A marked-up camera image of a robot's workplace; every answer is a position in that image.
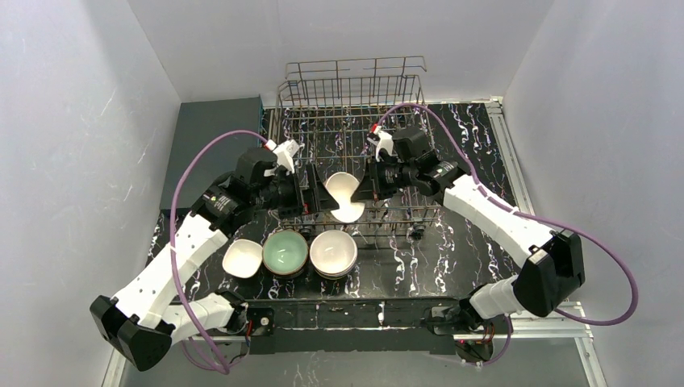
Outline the beige floral bowl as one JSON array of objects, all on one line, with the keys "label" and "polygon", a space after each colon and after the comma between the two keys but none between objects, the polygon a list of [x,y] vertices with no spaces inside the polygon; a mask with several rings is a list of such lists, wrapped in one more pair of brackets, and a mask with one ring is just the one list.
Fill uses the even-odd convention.
[{"label": "beige floral bowl", "polygon": [[327,191],[339,205],[337,210],[331,210],[332,217],[337,221],[354,223],[363,215],[365,204],[351,201],[358,185],[359,181],[352,174],[345,172],[334,173],[326,180]]}]

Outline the orange rimmed white bowl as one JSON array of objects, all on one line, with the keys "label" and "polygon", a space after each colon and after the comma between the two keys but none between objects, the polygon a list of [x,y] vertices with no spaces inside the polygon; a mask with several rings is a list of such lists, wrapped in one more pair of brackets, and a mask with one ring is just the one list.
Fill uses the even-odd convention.
[{"label": "orange rimmed white bowl", "polygon": [[316,272],[328,279],[347,275],[357,263],[357,243],[340,230],[328,230],[315,237],[309,248]]}]

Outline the celadon green bowl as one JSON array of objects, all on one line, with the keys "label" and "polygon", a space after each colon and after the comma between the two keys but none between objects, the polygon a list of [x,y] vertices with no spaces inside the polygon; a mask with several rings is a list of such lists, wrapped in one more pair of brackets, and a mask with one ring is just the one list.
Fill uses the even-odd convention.
[{"label": "celadon green bowl", "polygon": [[279,277],[296,277],[307,263],[308,244],[292,230],[273,233],[264,243],[262,260],[265,267]]}]

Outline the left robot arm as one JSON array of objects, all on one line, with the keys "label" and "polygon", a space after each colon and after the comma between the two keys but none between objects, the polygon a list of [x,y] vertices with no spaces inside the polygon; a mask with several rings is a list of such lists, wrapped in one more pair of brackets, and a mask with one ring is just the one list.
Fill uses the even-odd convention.
[{"label": "left robot arm", "polygon": [[111,297],[100,295],[90,313],[100,335],[138,370],[158,364],[176,343],[210,329],[244,333],[248,303],[232,291],[193,302],[172,302],[200,266],[260,211],[295,218],[339,209],[313,164],[308,185],[286,167],[287,153],[250,148],[232,172],[216,178],[191,206],[169,242],[145,269]]}]

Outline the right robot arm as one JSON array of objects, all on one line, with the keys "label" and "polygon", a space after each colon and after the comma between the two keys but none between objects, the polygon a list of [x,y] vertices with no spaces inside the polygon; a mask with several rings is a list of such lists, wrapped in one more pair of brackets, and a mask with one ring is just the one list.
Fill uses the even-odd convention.
[{"label": "right robot arm", "polygon": [[430,318],[430,325],[474,329],[499,315],[524,310],[546,317],[584,284],[577,233],[554,231],[509,207],[475,181],[464,161],[441,159],[420,129],[390,134],[375,125],[367,140],[375,154],[365,162],[353,202],[377,202],[413,188],[484,231],[519,267],[515,276],[478,286],[457,306]]}]

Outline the white square bowl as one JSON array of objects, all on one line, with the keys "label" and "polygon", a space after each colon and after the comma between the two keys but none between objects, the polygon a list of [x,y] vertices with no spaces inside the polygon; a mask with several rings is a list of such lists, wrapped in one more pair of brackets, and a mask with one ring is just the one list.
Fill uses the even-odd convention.
[{"label": "white square bowl", "polygon": [[233,277],[253,277],[263,262],[263,247],[248,239],[236,239],[223,255],[222,268]]}]

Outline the dark grey flat box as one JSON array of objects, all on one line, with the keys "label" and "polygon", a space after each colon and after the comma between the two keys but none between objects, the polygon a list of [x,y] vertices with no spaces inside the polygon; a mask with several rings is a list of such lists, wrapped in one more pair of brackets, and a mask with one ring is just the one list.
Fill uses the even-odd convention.
[{"label": "dark grey flat box", "polygon": [[231,135],[204,153],[181,188],[177,208],[191,207],[215,178],[233,171],[239,156],[261,143],[255,134],[261,131],[262,114],[259,97],[183,102],[178,112],[160,210],[170,210],[179,179],[208,143],[229,131],[250,131],[249,135]]}]

